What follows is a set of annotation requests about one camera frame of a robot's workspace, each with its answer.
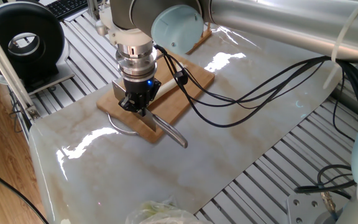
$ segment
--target cable connector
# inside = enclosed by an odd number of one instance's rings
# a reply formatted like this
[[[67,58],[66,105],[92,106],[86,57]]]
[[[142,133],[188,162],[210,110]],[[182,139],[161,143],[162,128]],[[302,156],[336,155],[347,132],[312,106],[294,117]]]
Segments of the cable connector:
[[[323,199],[324,205],[326,206],[328,212],[334,218],[334,220],[338,220],[338,216],[336,214],[336,205],[331,198],[331,194],[329,192],[322,192],[321,198]]]

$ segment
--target plastic bag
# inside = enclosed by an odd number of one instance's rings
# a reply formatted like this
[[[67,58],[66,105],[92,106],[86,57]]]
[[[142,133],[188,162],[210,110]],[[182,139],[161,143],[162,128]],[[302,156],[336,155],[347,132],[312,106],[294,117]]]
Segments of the plastic bag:
[[[162,203],[145,202],[140,210],[128,215],[125,224],[212,224],[198,220],[194,215],[176,208],[173,198]]]

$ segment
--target metal bracket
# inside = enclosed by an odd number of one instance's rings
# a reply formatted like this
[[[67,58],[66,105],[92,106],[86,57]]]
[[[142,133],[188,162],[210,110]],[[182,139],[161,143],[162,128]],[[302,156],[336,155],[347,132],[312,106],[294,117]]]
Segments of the metal bracket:
[[[32,120],[36,120],[40,118],[40,114],[38,113],[37,109],[35,108],[35,106],[30,106],[26,109],[26,112],[30,115]]]
[[[335,193],[331,196],[340,215],[348,199]],[[288,196],[287,205],[289,224],[335,224],[320,194],[293,194]]]
[[[88,12],[96,21],[99,20],[99,5],[97,0],[87,0],[88,2]]]

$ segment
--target keyboard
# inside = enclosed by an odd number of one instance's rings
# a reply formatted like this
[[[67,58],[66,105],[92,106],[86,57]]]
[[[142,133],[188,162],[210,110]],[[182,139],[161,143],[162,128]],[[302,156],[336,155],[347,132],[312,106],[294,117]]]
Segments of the keyboard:
[[[47,5],[47,8],[58,20],[62,20],[86,7],[88,7],[86,0],[57,0]]]

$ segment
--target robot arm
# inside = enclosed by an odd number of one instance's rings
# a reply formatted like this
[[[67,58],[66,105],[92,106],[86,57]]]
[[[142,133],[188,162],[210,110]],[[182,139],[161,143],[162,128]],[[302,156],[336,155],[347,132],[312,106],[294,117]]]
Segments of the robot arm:
[[[183,54],[199,40],[204,22],[212,22],[331,55],[338,34],[358,2],[111,0],[110,5],[112,17],[101,15],[101,20],[109,27],[111,43],[118,44],[117,57],[127,90],[121,106],[135,112],[147,106],[158,91],[154,80],[157,64],[145,64],[155,58],[152,39],[173,53]],[[358,16],[337,58],[358,63]]]

